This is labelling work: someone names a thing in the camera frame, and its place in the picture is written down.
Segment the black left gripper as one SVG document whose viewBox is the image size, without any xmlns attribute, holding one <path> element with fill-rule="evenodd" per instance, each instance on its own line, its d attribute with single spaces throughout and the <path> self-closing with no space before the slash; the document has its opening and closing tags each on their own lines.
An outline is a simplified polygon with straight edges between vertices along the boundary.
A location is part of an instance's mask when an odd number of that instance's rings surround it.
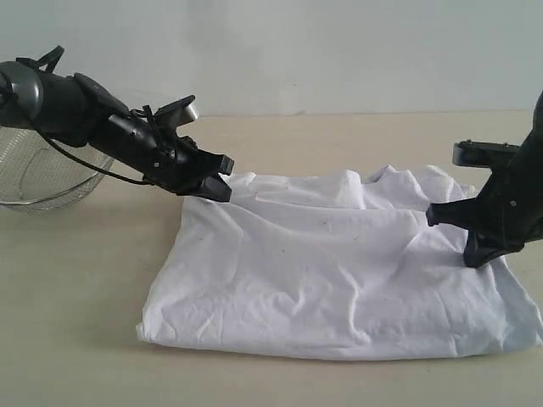
<svg viewBox="0 0 543 407">
<path fill-rule="evenodd" d="M 139 137 L 140 159 L 145 163 L 142 182 L 176 195 L 227 203 L 232 189 L 218 175 L 232 174 L 235 161 L 225 154 L 197 148 L 189 138 L 177 138 L 168 148 L 158 137 Z"/>
</svg>

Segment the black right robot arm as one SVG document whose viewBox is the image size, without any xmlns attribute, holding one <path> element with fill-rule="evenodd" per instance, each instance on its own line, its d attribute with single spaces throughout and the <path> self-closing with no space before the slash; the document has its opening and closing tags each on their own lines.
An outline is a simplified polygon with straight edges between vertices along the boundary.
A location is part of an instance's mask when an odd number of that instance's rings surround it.
<svg viewBox="0 0 543 407">
<path fill-rule="evenodd" d="M 521 145 L 461 141 L 454 145 L 452 162 L 491 171 L 476 197 L 432 203 L 426 211 L 429 226 L 448 224 L 467 231 L 465 266 L 479 268 L 542 239 L 541 98 Z"/>
</svg>

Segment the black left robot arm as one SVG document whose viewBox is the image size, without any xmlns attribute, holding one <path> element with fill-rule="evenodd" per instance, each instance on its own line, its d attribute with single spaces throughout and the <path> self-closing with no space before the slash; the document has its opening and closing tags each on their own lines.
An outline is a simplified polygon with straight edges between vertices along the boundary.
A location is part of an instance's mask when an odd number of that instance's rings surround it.
<svg viewBox="0 0 543 407">
<path fill-rule="evenodd" d="M 36 131 L 71 160 L 65 146 L 91 146 L 139 172 L 132 184 L 225 203 L 232 189 L 223 178 L 233 160 L 176 133 L 198 118 L 194 101 L 190 95 L 156 111 L 129 109 L 86 75 L 63 77 L 24 59 L 1 64 L 2 126 Z"/>
</svg>

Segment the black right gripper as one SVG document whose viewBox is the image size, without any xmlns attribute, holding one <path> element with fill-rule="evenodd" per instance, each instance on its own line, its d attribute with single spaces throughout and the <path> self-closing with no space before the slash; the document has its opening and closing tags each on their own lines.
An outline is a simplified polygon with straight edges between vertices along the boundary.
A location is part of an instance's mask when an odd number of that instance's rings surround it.
<svg viewBox="0 0 543 407">
<path fill-rule="evenodd" d="M 478 228 L 476 215 L 482 223 Z M 466 267 L 481 267 L 542 238 L 542 172 L 494 171 L 477 196 L 477 204 L 475 198 L 431 203 L 426 219 L 429 226 L 476 228 L 467 234 L 462 259 Z"/>
</svg>

